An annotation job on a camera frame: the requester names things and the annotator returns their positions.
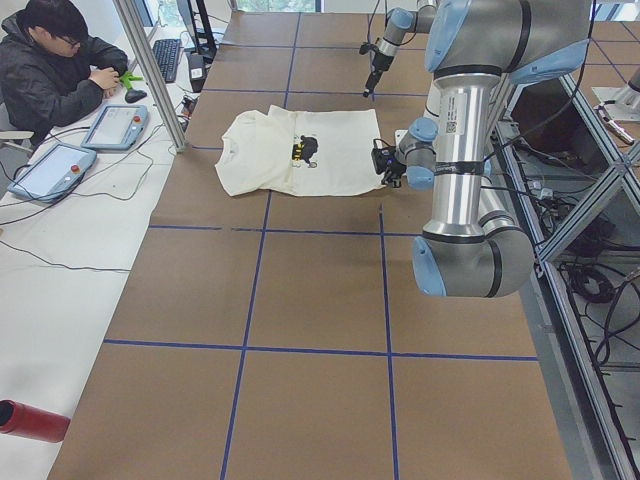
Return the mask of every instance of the brown cardboard surface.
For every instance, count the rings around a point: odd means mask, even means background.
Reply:
[[[386,358],[249,352],[242,392],[228,480],[393,478]]]
[[[349,13],[304,13],[296,47],[360,48],[367,40],[367,17]]]
[[[377,233],[381,195],[373,192],[359,197],[292,197],[274,193],[268,228]]]
[[[297,13],[234,12],[224,42],[237,45],[292,47]]]
[[[357,49],[296,50],[289,89],[293,92],[362,93],[371,73],[367,55]]]
[[[190,147],[176,156],[151,225],[262,228],[268,193],[230,197],[215,170],[221,154]]]
[[[283,93],[206,92],[198,99],[187,140],[196,147],[222,148],[222,135],[242,112],[269,111],[270,105],[282,107]]]
[[[106,338],[242,345],[260,238],[150,229]]]
[[[640,65],[616,65],[616,68],[622,74],[624,81],[628,82],[633,77],[633,74],[638,71]]]
[[[517,293],[502,298],[423,295],[413,279],[412,242],[385,238],[394,351],[535,356]]]
[[[426,96],[432,78],[431,73],[424,68],[424,51],[400,50],[389,71],[382,75],[375,91]]]
[[[640,22],[622,22],[622,25],[640,42]]]
[[[375,108],[389,143],[422,115],[426,36],[364,99],[366,24],[232,16],[225,40],[262,48],[225,46],[214,62],[206,88],[220,90],[203,91],[187,132],[200,148],[175,159],[107,331],[130,344],[101,348],[52,480],[219,478],[230,419],[225,480],[390,479],[396,437],[402,479],[570,478],[519,296],[428,298],[415,286],[412,235],[430,193],[230,198],[220,186],[221,136],[244,111]],[[382,31],[376,15],[372,40]],[[262,54],[281,64],[264,78]],[[588,73],[588,85],[623,84],[613,67]],[[264,85],[283,92],[224,90]]]
[[[386,351],[379,236],[269,233],[252,346]]]
[[[239,357],[103,345],[49,480],[217,478]]]
[[[597,42],[591,42],[587,53],[587,65],[609,65],[609,59],[605,56]]]
[[[393,361],[403,480],[569,480],[537,363]]]
[[[598,42],[611,63],[640,65],[640,48],[637,42]]]
[[[592,36],[596,40],[604,41],[636,41],[622,22],[595,22]]]
[[[284,92],[292,56],[292,48],[222,45],[204,88]]]

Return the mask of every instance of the window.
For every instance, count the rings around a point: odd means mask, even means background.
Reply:
[[[320,0],[237,0],[246,12],[320,12]]]

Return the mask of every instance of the black jacket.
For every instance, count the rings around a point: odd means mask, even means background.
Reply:
[[[52,127],[80,120],[101,103],[103,91],[89,80],[90,66],[127,70],[126,54],[100,38],[88,37],[73,58],[54,55],[21,28],[22,11],[6,18],[0,42],[0,90],[11,124],[35,132],[40,143]]]

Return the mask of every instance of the chair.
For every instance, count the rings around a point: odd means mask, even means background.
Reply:
[[[33,148],[29,139],[33,132],[18,130],[9,121],[0,93],[0,196],[12,180],[14,172],[29,162]]]
[[[23,145],[22,143],[25,140],[30,139],[32,136],[33,132],[18,130],[13,125],[11,125],[7,107],[2,101],[2,97],[0,94],[0,148],[7,146],[15,148],[16,150],[24,151],[31,155],[33,153],[33,150],[30,147]]]

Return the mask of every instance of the man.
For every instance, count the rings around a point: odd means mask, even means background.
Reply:
[[[33,131],[35,145],[100,106],[127,70],[126,54],[90,37],[69,0],[29,0],[2,28],[0,91],[11,124]]]

